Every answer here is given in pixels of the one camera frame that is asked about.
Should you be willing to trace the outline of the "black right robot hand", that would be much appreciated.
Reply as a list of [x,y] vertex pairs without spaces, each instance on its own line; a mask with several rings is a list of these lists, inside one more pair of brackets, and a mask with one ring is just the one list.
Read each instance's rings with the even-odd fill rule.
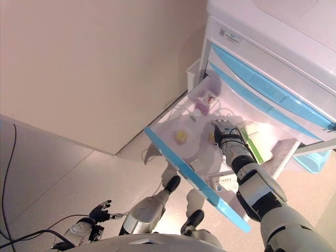
[[244,144],[241,132],[230,121],[217,119],[211,122],[214,127],[214,140],[217,146],[222,149],[227,143]]

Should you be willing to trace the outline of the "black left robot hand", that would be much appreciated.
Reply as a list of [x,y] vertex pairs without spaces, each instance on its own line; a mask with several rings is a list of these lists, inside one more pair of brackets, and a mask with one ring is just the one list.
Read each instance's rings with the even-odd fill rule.
[[95,220],[96,223],[102,223],[110,219],[110,214],[107,210],[111,206],[112,200],[109,199],[100,203],[90,213],[89,217]]

